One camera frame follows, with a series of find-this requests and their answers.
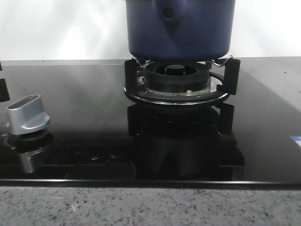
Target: stove knob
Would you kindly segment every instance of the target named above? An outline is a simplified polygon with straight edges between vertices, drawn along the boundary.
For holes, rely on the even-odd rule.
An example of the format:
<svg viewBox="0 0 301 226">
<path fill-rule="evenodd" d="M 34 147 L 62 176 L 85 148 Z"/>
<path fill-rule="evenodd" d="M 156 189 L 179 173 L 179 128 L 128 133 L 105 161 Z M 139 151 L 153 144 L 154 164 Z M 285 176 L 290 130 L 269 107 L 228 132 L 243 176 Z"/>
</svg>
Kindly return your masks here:
<svg viewBox="0 0 301 226">
<path fill-rule="evenodd" d="M 14 135 L 33 133 L 44 129 L 50 117 L 44 112 L 40 95 L 31 95 L 6 108 L 9 132 Z"/>
</svg>

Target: white wall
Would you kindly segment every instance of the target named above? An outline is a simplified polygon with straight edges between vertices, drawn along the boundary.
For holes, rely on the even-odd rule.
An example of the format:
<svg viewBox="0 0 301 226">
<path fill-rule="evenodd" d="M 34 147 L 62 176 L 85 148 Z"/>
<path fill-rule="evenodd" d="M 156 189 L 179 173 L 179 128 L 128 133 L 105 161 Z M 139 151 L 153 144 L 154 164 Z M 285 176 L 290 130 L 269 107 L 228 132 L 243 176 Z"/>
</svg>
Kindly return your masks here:
<svg viewBox="0 0 301 226">
<path fill-rule="evenodd" d="M 301 56 L 300 10 L 237 0 L 229 54 Z M 0 0 L 0 60 L 129 57 L 124 0 Z"/>
</svg>

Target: blue pot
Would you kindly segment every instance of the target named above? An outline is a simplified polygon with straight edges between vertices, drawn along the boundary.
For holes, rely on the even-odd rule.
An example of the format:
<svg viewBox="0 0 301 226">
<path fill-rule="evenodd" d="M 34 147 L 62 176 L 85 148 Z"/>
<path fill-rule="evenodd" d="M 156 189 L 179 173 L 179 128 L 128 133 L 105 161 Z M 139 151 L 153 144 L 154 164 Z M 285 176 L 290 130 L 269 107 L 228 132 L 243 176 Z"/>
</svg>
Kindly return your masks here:
<svg viewBox="0 0 301 226">
<path fill-rule="evenodd" d="M 235 0 L 126 0 L 126 5 L 135 57 L 197 62 L 229 51 Z"/>
</svg>

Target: granite countertop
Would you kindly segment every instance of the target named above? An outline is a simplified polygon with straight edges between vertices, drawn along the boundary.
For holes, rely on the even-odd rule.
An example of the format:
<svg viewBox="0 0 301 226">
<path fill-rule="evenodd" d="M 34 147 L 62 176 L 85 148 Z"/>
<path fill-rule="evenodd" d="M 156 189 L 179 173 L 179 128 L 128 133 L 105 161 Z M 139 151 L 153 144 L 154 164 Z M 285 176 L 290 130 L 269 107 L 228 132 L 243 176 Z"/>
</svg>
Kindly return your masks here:
<svg viewBox="0 0 301 226">
<path fill-rule="evenodd" d="M 1 225 L 300 225 L 301 191 L 1 187 Z"/>
</svg>

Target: blue sticker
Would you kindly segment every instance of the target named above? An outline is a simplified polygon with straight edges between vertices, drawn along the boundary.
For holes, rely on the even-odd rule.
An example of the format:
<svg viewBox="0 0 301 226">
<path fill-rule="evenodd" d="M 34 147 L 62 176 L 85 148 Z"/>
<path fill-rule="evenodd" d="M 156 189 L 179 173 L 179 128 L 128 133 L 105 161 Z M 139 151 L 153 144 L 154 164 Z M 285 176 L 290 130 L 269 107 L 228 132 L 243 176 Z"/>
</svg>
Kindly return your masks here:
<svg viewBox="0 0 301 226">
<path fill-rule="evenodd" d="M 301 136 L 291 136 L 291 139 L 301 147 Z"/>
</svg>

